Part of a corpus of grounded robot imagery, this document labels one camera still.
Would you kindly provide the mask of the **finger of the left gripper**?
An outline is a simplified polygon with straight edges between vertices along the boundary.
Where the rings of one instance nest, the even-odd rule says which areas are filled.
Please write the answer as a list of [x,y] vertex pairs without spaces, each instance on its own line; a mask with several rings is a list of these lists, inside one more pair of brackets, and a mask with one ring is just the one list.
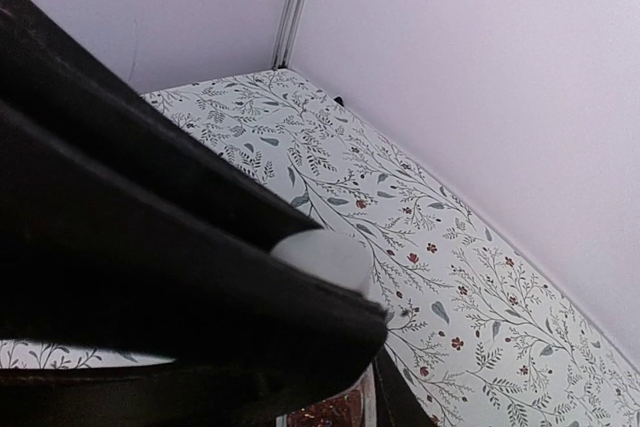
[[1,0],[1,98],[136,184],[262,250],[320,227],[158,112],[31,0]]
[[4,371],[5,426],[254,426],[348,389],[387,328],[3,105],[1,334],[159,358]]

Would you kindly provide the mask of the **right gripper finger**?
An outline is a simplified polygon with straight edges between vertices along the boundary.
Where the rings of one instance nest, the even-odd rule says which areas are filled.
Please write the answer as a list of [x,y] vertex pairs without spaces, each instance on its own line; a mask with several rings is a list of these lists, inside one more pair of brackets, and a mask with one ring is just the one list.
[[434,427],[385,348],[374,360],[378,427]]

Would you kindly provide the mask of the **glitter nail polish bottle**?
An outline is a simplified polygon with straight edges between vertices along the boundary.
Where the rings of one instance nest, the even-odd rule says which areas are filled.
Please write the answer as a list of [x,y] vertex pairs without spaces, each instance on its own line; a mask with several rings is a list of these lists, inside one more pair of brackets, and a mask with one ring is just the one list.
[[348,390],[295,412],[279,416],[277,427],[377,425],[376,393],[373,366]]

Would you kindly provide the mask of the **white nail polish cap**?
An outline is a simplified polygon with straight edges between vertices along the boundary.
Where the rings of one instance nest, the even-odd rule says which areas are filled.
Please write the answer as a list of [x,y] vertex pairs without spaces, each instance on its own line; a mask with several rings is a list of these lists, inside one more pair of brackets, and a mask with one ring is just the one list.
[[284,238],[270,255],[306,274],[370,296],[372,255],[352,237],[326,229],[308,230]]

